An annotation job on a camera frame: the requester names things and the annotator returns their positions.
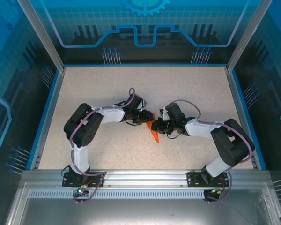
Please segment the blue printed backdrop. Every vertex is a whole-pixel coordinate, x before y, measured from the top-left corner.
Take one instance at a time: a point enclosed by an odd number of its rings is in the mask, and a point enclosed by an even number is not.
[[[281,0],[273,0],[235,71],[267,168],[281,180]]]
[[[65,63],[118,63],[112,52],[107,57],[109,47],[122,63],[227,63],[259,0],[32,4]]]
[[[55,71],[17,1],[0,0],[0,224],[26,164],[15,150],[29,155]]]

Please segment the orange object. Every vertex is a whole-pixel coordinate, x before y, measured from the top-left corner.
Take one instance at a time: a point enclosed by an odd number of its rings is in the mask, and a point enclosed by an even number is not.
[[[154,121],[155,121],[155,113],[153,114],[153,121],[147,122],[147,126],[150,129],[150,131],[151,131],[153,137],[155,138],[155,140],[157,141],[157,143],[159,143],[158,133],[154,130],[151,130],[151,125]]]

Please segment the vented metal strip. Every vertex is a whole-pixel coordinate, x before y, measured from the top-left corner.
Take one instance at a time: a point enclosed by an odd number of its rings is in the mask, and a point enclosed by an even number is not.
[[[28,198],[71,199],[74,190],[31,190]],[[203,199],[203,190],[98,190],[96,199]]]

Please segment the enclosure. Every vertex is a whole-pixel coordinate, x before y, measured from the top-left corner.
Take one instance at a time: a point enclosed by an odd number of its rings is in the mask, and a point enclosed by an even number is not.
[[[212,140],[113,122],[88,146],[103,184],[75,204],[64,126],[130,87],[156,119],[185,99],[241,125],[255,150],[223,201],[188,180],[219,155]],[[0,1],[0,224],[281,224],[281,0]]]

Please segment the speckled work surface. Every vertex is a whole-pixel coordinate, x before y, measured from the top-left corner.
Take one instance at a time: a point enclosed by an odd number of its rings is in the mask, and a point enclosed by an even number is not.
[[[236,107],[223,67],[86,67],[67,68],[55,107],[39,169],[62,169],[71,163],[64,124],[81,103],[108,106],[127,100],[128,90],[147,101],[147,110],[159,116],[159,108],[182,98],[194,102],[202,120],[238,121]],[[187,103],[182,112],[197,116]],[[100,126],[89,145],[92,169],[200,169],[218,152],[212,140],[159,135],[157,144],[146,124],[124,122]],[[252,168],[251,162],[238,168]]]

